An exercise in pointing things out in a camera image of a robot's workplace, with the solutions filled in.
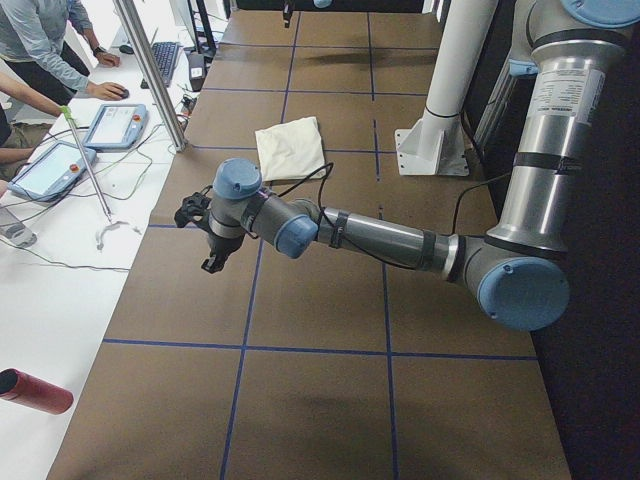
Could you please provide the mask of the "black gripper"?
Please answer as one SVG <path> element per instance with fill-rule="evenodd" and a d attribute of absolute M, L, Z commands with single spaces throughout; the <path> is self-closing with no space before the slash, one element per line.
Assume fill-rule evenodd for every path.
<path fill-rule="evenodd" d="M 208 273 L 220 272 L 228 258 L 239 250 L 244 241 L 244 232 L 234 233 L 231 237 L 208 233 L 209 256 L 203 261 L 201 268 Z"/>
<path fill-rule="evenodd" d="M 289 28 L 291 25 L 291 19 L 293 17 L 293 0 L 285 0 L 282 8 L 282 17 L 285 28 Z"/>

